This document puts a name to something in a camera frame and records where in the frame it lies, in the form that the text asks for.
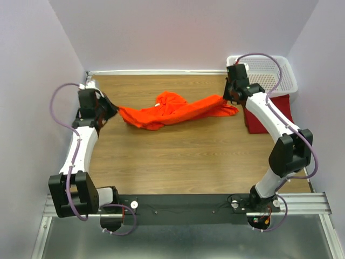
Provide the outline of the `orange t shirt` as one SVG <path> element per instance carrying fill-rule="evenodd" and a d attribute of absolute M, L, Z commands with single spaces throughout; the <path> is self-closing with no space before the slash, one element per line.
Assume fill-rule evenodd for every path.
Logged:
<path fill-rule="evenodd" d="M 151 131 L 189 120 L 230 117 L 239 113 L 238 108 L 229 105 L 222 96 L 216 94 L 189 103 L 181 95 L 169 91 L 159 94 L 152 107 L 136 110 L 120 106 L 118 111 L 127 124 Z"/>

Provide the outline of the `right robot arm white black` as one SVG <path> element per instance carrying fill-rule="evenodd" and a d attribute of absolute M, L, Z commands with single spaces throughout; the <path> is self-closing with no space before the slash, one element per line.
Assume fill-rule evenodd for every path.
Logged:
<path fill-rule="evenodd" d="M 249 207 L 258 212 L 274 200 L 276 192 L 289 178 L 310 164 L 313 135 L 288 120 L 258 83 L 250 84 L 244 64 L 230 65 L 226 69 L 224 99 L 251 112 L 274 141 L 268 171 L 251 188 L 248 198 Z"/>

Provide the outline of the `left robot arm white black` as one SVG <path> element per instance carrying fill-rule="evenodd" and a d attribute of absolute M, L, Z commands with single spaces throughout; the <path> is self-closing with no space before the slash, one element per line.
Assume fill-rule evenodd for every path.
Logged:
<path fill-rule="evenodd" d="M 52 119 L 71 130 L 72 140 L 62 168 L 57 175 L 50 176 L 48 186 L 58 217 L 75 216 L 87 221 L 100 207 L 114 213 L 120 205 L 110 187 L 106 188 L 108 195 L 100 199 L 88 172 L 100 131 L 118 113 L 118 107 L 96 86 L 79 84 L 77 87 L 80 107 L 71 125 L 60 121 L 53 111 L 53 103 L 49 105 Z"/>

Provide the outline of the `white plastic basket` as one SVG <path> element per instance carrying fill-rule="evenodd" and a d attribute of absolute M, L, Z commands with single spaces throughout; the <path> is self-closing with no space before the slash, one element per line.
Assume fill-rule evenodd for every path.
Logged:
<path fill-rule="evenodd" d="M 268 92 L 280 82 L 271 97 L 289 95 L 291 100 L 295 99 L 298 85 L 289 61 L 283 56 L 273 58 L 275 61 L 265 56 L 252 55 L 241 59 L 249 65 L 247 75 L 250 83 L 258 83 Z"/>

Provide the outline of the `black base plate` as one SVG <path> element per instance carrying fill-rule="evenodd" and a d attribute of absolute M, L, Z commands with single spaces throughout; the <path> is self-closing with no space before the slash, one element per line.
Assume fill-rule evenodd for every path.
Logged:
<path fill-rule="evenodd" d="M 280 211 L 276 196 L 255 203 L 250 194 L 120 195 L 100 208 L 104 232 L 120 235 L 138 226 L 250 224 L 266 230 Z"/>

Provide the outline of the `aluminium rail frame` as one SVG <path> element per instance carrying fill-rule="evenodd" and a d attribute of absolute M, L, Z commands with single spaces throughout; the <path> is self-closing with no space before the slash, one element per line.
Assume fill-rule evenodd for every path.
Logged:
<path fill-rule="evenodd" d="M 98 186 L 127 195 L 246 193 L 261 179 L 273 141 L 250 134 L 243 115 L 205 118 L 148 131 L 115 117 L 91 160 Z M 274 231 L 248 224 L 138 226 L 123 237 L 104 233 L 100 214 L 60 219 L 47 198 L 33 258 L 341 258 L 324 193 L 308 182 L 283 188 Z"/>

